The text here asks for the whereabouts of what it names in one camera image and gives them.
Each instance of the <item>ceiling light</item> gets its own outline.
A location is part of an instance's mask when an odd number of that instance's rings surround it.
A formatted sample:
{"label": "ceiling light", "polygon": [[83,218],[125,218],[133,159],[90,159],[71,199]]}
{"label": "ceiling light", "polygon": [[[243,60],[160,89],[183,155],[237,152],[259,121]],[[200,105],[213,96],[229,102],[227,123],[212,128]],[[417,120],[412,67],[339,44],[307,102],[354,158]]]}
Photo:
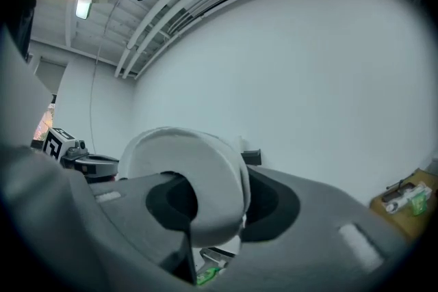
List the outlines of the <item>ceiling light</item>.
{"label": "ceiling light", "polygon": [[91,0],[77,0],[76,16],[86,20],[90,15]]}

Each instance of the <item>white cable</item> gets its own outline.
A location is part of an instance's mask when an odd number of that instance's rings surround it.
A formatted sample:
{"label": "white cable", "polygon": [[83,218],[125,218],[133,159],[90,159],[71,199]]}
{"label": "white cable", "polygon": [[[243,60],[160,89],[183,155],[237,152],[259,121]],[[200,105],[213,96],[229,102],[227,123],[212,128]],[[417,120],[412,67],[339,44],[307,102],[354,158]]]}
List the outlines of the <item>white cable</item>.
{"label": "white cable", "polygon": [[90,111],[90,133],[91,133],[91,144],[93,145],[93,151],[94,151],[94,153],[97,153],[97,151],[96,151],[96,146],[94,145],[93,123],[92,123],[92,111],[91,111],[91,108],[92,108],[92,99],[93,99],[94,78],[96,77],[97,63],[99,62],[99,55],[101,54],[102,44],[103,44],[103,41],[105,40],[105,35],[106,35],[106,33],[107,33],[108,25],[109,25],[109,23],[110,23],[110,21],[111,21],[111,17],[112,17],[112,14],[114,13],[114,10],[117,8],[118,4],[119,4],[121,1],[122,1],[122,0],[117,0],[116,4],[114,5],[114,7],[112,8],[111,12],[109,13],[108,21],[107,21],[106,24],[105,24],[105,29],[103,30],[103,35],[102,35],[102,38],[101,38],[101,42],[100,42],[100,44],[99,44],[99,49],[98,49],[98,51],[97,51],[96,62],[94,63],[93,78],[92,78],[92,80],[91,80],[91,89],[90,89],[90,108],[89,108],[89,111]]}
{"label": "white cable", "polygon": [[225,266],[225,264],[227,264],[226,261],[217,261],[216,259],[213,259],[212,257],[207,256],[205,253],[203,254],[203,256],[205,258],[208,258],[208,259],[212,260],[213,262],[217,263],[219,265],[219,267],[221,267],[221,268],[223,268]]}

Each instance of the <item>white roll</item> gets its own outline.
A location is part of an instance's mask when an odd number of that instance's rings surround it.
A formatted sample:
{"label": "white roll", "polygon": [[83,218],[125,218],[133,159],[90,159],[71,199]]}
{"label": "white roll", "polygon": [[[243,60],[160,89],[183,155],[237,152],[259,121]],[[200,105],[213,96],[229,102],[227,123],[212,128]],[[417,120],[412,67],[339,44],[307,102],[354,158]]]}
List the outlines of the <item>white roll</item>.
{"label": "white roll", "polygon": [[210,134],[172,127],[141,133],[126,147],[118,171],[125,178],[168,171],[186,177],[198,201],[190,226],[194,247],[220,245],[234,237],[250,204],[242,156]]}

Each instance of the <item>green object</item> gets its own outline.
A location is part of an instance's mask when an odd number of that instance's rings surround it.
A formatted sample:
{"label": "green object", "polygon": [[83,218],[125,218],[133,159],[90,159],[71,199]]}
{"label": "green object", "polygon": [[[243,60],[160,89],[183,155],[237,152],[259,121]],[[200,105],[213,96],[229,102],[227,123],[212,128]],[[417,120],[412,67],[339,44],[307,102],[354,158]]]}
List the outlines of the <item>green object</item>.
{"label": "green object", "polygon": [[427,197],[424,192],[412,197],[412,212],[414,215],[420,215],[427,210]]}
{"label": "green object", "polygon": [[218,271],[220,271],[219,267],[211,267],[210,269],[207,269],[204,273],[198,276],[198,278],[196,279],[196,284],[198,286],[201,286],[202,284],[213,280]]}

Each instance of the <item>wooden table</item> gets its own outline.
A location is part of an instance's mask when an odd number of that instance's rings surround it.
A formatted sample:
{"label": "wooden table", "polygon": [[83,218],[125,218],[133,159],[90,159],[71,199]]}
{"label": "wooden table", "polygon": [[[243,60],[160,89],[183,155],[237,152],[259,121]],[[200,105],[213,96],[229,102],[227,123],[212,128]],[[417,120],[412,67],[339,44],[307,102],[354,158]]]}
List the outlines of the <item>wooden table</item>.
{"label": "wooden table", "polygon": [[437,197],[435,191],[438,189],[438,176],[426,173],[423,170],[417,170],[413,176],[410,176],[403,182],[402,186],[406,183],[418,185],[420,181],[432,189],[432,194],[427,201],[427,210],[420,215],[413,215],[410,204],[406,205],[397,213],[389,214],[386,212],[381,200],[382,195],[384,194],[375,197],[370,205],[372,211],[379,214],[391,225],[395,226],[408,241],[417,239],[426,230],[429,220],[437,208]]}

